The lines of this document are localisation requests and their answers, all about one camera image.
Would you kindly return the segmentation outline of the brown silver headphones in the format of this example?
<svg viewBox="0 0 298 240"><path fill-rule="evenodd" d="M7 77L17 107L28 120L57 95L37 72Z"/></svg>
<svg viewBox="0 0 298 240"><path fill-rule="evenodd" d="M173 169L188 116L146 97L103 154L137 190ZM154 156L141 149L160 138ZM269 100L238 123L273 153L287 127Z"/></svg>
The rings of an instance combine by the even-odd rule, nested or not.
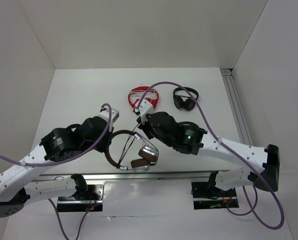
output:
<svg viewBox="0 0 298 240"><path fill-rule="evenodd" d="M114 132L111 135L111 138L109 139L108 145L106 147L106 150L104 152L105 158L108 161L110 165L112 165L114 168L120 170L120 171L130 171L128 166L122 165L122 161L126 156L126 153L128 152L131 145L134 143L134 140L131 141L129 147L126 149L127 142L125 143L124 149L121 152L121 156L119 158L119 161L116 162L110 154L110 145L112 143L112 140L119 136L119 135L128 135L129 137L134 137L134 139L141 140L142 146L138 151L138 158L133 159L130 161L131 171L135 173L144 173L150 170L150 167L155 166L159 161L159 150L156 146L154 146L149 140L147 140L145 137L143 137L141 134L139 134L136 131L131 130L119 130Z"/></svg>

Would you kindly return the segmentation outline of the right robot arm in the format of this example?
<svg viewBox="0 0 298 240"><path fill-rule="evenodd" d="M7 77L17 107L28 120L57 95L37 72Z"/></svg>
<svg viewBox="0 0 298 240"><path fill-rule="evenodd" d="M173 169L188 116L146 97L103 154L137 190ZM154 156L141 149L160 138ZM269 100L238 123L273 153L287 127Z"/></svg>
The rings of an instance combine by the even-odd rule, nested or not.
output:
<svg viewBox="0 0 298 240"><path fill-rule="evenodd" d="M214 136L193 122L176 122L166 112L147 113L137 118L139 129L185 155L213 157L239 169L213 171L207 190L212 196L235 187L253 186L266 192L279 188L280 155L276 145L256 147Z"/></svg>

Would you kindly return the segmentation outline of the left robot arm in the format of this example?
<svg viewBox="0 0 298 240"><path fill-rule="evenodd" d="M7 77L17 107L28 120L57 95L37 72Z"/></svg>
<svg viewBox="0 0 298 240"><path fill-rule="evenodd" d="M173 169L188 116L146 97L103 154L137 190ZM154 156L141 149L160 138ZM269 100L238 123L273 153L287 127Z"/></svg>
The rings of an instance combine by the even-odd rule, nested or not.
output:
<svg viewBox="0 0 298 240"><path fill-rule="evenodd" d="M83 124L55 128L22 160L0 173L0 218L12 216L25 206L57 197L81 200L90 193L82 174L36 181L52 167L78 159L90 150L102 153L113 132L113 118L95 116Z"/></svg>

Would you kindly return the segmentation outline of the black headphones near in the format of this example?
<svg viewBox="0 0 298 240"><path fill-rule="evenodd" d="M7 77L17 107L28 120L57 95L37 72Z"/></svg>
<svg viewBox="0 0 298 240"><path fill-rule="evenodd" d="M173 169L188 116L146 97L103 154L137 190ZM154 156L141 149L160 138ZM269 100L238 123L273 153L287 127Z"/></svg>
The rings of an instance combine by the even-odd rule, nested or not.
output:
<svg viewBox="0 0 298 240"><path fill-rule="evenodd" d="M179 125L185 130L197 131L200 129L196 123L190 121L182 121L179 123Z"/></svg>

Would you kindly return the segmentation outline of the black headphones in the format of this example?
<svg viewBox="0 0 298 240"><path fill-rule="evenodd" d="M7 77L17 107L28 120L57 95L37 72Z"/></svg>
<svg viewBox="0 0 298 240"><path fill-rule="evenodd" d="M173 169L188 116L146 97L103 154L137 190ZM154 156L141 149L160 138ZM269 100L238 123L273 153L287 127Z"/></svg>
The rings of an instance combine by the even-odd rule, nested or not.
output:
<svg viewBox="0 0 298 240"><path fill-rule="evenodd" d="M182 88L177 87L173 90L173 103L178 110L192 111L195 107L195 102L190 96L177 95L177 92L183 91Z"/></svg>
<svg viewBox="0 0 298 240"><path fill-rule="evenodd" d="M185 130L197 131L200 129L196 123L190 121L182 121L179 123L179 125Z"/></svg>

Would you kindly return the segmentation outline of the black headphones far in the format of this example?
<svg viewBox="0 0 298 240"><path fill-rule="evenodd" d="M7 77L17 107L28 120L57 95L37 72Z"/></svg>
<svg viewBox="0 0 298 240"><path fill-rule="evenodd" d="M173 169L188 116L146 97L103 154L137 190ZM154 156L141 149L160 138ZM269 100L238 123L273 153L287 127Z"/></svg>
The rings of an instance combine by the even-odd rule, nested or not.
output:
<svg viewBox="0 0 298 240"><path fill-rule="evenodd" d="M177 92L183 91L182 88L177 87L173 90L173 103L178 110L192 111L195 107L195 102L190 96L177 95Z"/></svg>

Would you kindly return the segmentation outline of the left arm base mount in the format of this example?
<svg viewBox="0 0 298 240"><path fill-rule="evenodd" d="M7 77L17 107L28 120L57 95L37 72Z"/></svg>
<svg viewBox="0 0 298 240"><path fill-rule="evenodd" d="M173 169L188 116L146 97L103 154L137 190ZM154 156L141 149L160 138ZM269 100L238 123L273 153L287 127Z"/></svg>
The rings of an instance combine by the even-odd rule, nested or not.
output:
<svg viewBox="0 0 298 240"><path fill-rule="evenodd" d="M104 188L104 183L89 184L87 192L78 199L58 197L56 208L60 213L102 212Z"/></svg>

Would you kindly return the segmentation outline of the aluminium front rail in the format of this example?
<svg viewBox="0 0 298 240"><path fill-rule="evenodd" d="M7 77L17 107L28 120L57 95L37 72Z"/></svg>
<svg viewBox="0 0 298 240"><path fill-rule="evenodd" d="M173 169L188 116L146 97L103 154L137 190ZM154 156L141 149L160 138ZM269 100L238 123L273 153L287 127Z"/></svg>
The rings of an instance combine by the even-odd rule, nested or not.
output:
<svg viewBox="0 0 298 240"><path fill-rule="evenodd" d="M122 182L122 181L171 181L190 180L192 182L208 182L212 171L185 171L185 172L145 172L145 173L82 173L86 182Z"/></svg>

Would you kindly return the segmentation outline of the aluminium side rail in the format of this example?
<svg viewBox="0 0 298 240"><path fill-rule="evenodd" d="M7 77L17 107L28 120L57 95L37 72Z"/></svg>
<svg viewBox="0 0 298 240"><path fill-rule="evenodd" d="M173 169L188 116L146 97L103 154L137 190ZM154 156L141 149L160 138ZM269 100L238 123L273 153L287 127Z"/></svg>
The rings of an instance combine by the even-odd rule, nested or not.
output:
<svg viewBox="0 0 298 240"><path fill-rule="evenodd" d="M239 139L242 143L253 146L254 141L252 139L238 90L234 82L232 69L221 68L220 72L233 113L235 125L238 130Z"/></svg>

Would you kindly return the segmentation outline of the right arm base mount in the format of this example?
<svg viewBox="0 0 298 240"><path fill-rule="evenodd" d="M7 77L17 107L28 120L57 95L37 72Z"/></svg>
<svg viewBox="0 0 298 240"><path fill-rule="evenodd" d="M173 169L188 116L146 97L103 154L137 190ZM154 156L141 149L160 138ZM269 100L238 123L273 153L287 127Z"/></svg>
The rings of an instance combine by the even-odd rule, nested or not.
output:
<svg viewBox="0 0 298 240"><path fill-rule="evenodd" d="M192 182L191 195L194 210L239 208L237 192L234 188L227 191L218 188L208 188L207 182Z"/></svg>

